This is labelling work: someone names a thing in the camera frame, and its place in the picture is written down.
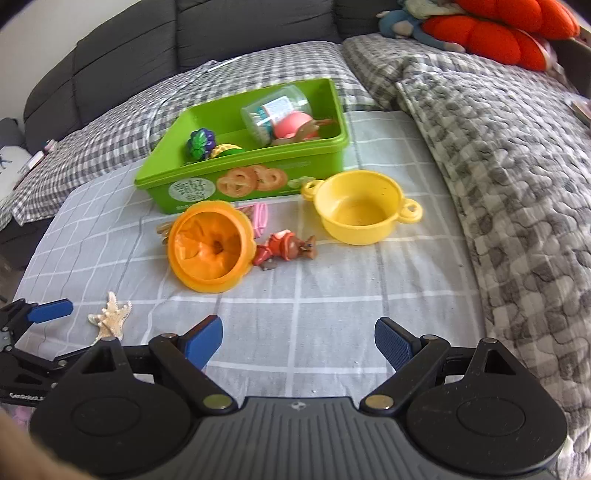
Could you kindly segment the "left hand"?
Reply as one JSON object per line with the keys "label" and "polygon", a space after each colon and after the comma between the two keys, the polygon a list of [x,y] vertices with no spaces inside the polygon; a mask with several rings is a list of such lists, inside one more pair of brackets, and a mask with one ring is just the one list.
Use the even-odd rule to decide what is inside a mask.
{"label": "left hand", "polygon": [[1,410],[2,480],[91,480],[92,476],[54,458]]}

